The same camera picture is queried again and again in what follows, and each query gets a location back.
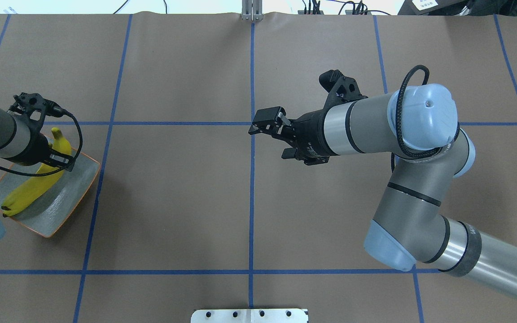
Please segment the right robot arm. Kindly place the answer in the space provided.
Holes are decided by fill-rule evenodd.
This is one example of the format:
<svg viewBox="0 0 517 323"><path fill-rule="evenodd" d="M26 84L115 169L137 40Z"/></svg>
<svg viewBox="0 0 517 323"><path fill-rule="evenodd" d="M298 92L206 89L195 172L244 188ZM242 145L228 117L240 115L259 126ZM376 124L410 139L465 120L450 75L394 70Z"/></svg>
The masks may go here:
<svg viewBox="0 0 517 323"><path fill-rule="evenodd" d="M365 237L367 253L396 270L423 262L517 298L517 247L439 212L451 181L476 156L449 90L427 84L369 98L352 79L324 89L324 107L297 119L279 106L257 110L250 135L285 141L282 158L309 166L330 156L393 153L398 161Z"/></svg>

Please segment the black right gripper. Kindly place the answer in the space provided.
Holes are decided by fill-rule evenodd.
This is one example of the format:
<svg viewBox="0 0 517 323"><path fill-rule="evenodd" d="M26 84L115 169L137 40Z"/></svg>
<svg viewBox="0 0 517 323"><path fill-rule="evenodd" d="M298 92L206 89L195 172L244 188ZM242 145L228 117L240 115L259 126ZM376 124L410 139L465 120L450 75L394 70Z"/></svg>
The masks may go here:
<svg viewBox="0 0 517 323"><path fill-rule="evenodd" d="M290 121L281 106L259 109L254 115L249 135L279 135L291 145L282 151L281 159L301 160L307 166L328 163L331 150L324 139L323 112L309 112Z"/></svg>

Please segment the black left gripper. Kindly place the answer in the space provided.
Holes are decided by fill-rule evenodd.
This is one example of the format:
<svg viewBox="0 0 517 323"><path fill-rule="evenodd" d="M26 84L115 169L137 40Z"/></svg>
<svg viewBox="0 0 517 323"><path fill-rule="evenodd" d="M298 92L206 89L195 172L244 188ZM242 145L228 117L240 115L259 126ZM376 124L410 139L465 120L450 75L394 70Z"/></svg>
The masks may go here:
<svg viewBox="0 0 517 323"><path fill-rule="evenodd" d="M71 155L70 141L61 130L53 130L53 142L41 133L32 135L25 151L25 165L43 163L59 170L72 171L76 156Z"/></svg>

